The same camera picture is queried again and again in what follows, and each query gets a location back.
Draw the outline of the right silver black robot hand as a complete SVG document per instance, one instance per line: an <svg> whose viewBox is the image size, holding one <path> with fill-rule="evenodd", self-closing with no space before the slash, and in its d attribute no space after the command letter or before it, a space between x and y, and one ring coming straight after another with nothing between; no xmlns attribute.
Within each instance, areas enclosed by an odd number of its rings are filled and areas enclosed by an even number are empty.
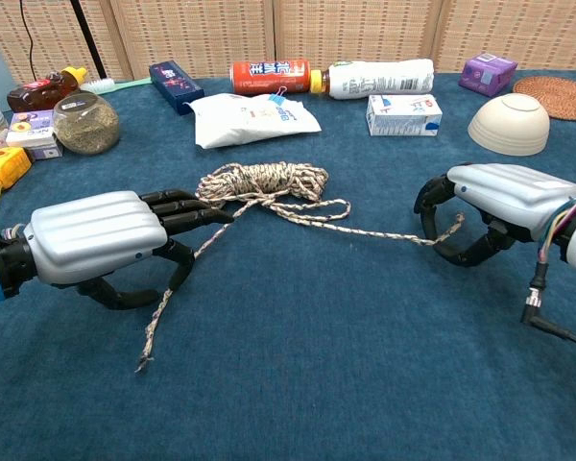
<svg viewBox="0 0 576 461"><path fill-rule="evenodd" d="M445 243L434 250L448 262L476 266L515 242L540 242L542 251L556 243L561 259L576 268L576 183L516 164L466 163L429 180L414 212L425 236L439 238L437 206L457 197L474 206L487 233L463 251Z"/></svg>

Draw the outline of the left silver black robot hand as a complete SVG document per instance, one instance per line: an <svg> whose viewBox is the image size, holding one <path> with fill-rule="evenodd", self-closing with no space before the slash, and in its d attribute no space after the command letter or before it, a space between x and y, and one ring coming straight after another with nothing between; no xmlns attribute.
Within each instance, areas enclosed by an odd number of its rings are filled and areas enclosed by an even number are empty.
<svg viewBox="0 0 576 461"><path fill-rule="evenodd" d="M74 286L109 309L127 310L154 303L160 295L155 290L119 292L106 275L156 255L177 263L168 283L176 291L188 278L195 256L175 235L232 220L183 190L144 195L125 190L39 208L24 234L41 281Z"/></svg>

